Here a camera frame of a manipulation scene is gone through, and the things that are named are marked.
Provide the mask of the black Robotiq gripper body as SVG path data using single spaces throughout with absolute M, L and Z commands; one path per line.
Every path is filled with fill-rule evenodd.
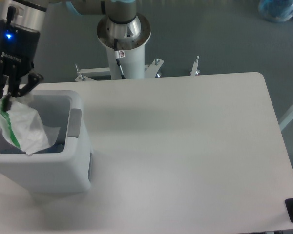
M 12 74 L 16 66 L 16 77 L 27 75 L 33 68 L 33 60 L 40 38 L 40 32 L 24 28 L 7 27 L 5 20 L 0 20 L 0 61 L 4 63 L 3 73 Z

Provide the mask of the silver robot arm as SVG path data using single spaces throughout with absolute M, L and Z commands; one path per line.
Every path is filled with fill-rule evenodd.
M 141 22 L 134 0 L 68 0 L 81 15 L 105 15 L 106 33 L 113 47 L 127 39 L 135 40 Z M 53 0 L 6 0 L 0 20 L 0 100 L 3 109 L 11 108 L 11 98 L 30 93 L 43 76 L 34 70 L 47 8 Z

